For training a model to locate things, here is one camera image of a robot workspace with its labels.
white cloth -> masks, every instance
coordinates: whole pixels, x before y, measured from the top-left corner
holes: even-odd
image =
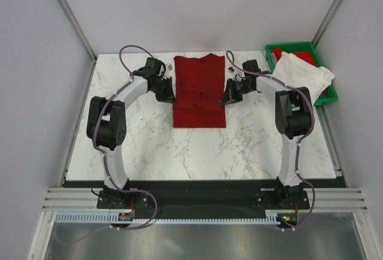
[[[294,54],[282,52],[273,76],[292,87],[306,87],[314,104],[320,94],[331,84],[334,74],[325,67],[315,67]]]

metal floor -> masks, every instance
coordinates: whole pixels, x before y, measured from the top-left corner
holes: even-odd
[[[55,224],[63,241],[73,241],[103,225]],[[51,239],[52,260],[359,260],[366,259],[346,215],[312,215],[295,232],[262,225],[158,224],[137,231],[104,230],[72,246]]]

gray wall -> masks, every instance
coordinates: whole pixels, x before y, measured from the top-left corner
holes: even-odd
[[[318,51],[335,74],[327,107],[346,176],[362,188],[383,240],[383,2],[344,0]]]
[[[68,0],[96,53],[261,50],[311,40],[332,0]]]
[[[56,0],[0,0],[0,258],[25,259],[91,62]]]

black mounting plate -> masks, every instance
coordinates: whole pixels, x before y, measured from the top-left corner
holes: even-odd
[[[148,195],[142,193],[129,193],[121,197],[110,197],[102,190],[99,193],[97,208],[98,209],[149,209],[152,203]]]
[[[343,176],[336,179],[311,179],[310,182],[316,188],[345,188],[346,183]],[[159,213],[157,219],[197,219],[204,216],[210,218],[262,218],[265,214],[265,208],[262,205],[258,207],[255,197],[267,197],[275,189],[274,180],[226,180],[226,181],[130,181],[130,187],[137,187],[151,192],[157,199],[159,205]],[[102,181],[68,181],[63,183],[65,188],[103,188]],[[310,189],[309,186],[303,184],[303,188]],[[226,205],[222,205],[214,200],[214,198],[227,197]],[[210,198],[209,208],[205,205],[201,206],[201,200]],[[154,211],[154,204],[150,198],[149,204],[140,211],[136,211],[136,218],[150,218]],[[125,206],[130,209],[130,202]],[[277,207],[281,210],[279,204],[273,201],[271,207]],[[104,203],[100,207],[108,209]],[[309,205],[298,202],[299,209],[308,209]]]
[[[258,209],[287,209],[294,211],[296,209],[295,204],[298,204],[299,210],[310,208],[310,203],[306,191],[302,191],[299,195],[286,196],[282,200],[279,200],[276,197],[276,192],[273,189],[260,190],[254,194],[254,205]]]

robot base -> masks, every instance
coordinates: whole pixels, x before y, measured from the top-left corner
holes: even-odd
[[[254,195],[256,209],[263,210],[292,210],[310,209],[307,192],[303,190],[303,183],[297,186],[284,186],[279,179],[274,190],[258,191]]]
[[[123,190],[129,190],[129,181]],[[152,207],[150,197],[143,193],[123,193],[104,185],[99,193],[98,209],[139,209],[148,210]]]

